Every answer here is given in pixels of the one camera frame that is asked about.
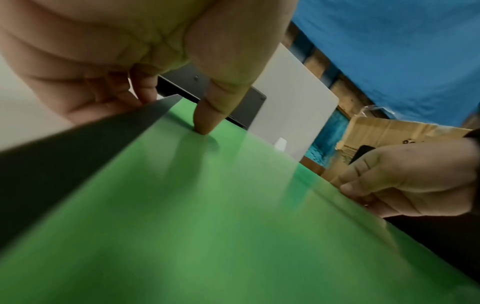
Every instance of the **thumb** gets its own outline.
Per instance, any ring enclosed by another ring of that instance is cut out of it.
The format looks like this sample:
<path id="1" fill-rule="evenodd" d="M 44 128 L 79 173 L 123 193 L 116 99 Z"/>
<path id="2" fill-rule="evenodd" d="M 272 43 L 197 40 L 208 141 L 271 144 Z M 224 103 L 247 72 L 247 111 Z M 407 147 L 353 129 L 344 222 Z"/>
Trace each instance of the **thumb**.
<path id="1" fill-rule="evenodd" d="M 250 85 L 229 85 L 212 80 L 193 115 L 195 131 L 210 133 L 242 101 Z"/>
<path id="2" fill-rule="evenodd" d="M 374 192 L 392 188 L 397 185 L 393 172 L 383 170 L 380 166 L 361 173 L 357 178 L 340 186 L 340 191 L 352 198 L 367 196 Z"/>

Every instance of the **cardboard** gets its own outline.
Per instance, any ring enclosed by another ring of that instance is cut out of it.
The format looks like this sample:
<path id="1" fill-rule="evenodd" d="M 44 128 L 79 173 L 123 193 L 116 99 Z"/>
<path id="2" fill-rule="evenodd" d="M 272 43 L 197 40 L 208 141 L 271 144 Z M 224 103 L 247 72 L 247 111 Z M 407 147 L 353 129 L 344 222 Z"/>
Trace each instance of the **cardboard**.
<path id="1" fill-rule="evenodd" d="M 469 131 L 471 130 L 356 115 L 350 121 L 342 140 L 337 143 L 336 154 L 322 177 L 331 181 L 340 175 L 363 145 L 379 148 L 388 145 L 439 142 L 462 138 Z"/>

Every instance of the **blue tarp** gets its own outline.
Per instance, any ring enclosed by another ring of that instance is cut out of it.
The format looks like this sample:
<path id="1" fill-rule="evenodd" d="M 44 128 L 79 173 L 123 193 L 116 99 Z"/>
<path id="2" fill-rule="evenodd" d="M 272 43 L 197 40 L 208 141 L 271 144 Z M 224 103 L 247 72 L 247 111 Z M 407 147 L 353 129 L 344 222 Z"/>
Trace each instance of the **blue tarp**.
<path id="1" fill-rule="evenodd" d="M 401 119 L 459 126 L 480 102 L 479 0 L 300 0 L 293 22 Z"/>

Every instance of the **black sleeve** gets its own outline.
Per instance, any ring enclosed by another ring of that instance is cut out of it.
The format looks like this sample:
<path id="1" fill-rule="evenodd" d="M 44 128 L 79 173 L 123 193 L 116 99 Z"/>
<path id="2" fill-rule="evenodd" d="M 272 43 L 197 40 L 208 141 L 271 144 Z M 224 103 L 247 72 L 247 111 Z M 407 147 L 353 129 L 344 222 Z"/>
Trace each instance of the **black sleeve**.
<path id="1" fill-rule="evenodd" d="M 471 131 L 470 133 L 465 135 L 465 137 L 474 139 L 480 147 L 480 129 Z M 473 202 L 473 208 L 471 209 L 471 213 L 480 215 L 480 168 L 477 168 L 477 176 L 476 195 L 475 201 Z"/>

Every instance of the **green sheet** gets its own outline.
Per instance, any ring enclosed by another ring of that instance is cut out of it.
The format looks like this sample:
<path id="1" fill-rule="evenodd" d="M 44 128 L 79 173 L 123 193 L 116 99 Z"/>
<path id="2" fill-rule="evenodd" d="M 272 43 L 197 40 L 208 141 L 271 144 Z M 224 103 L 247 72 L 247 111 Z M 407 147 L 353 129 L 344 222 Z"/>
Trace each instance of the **green sheet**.
<path id="1" fill-rule="evenodd" d="M 479 303 L 318 176 L 182 100 L 0 261 L 0 303 Z"/>

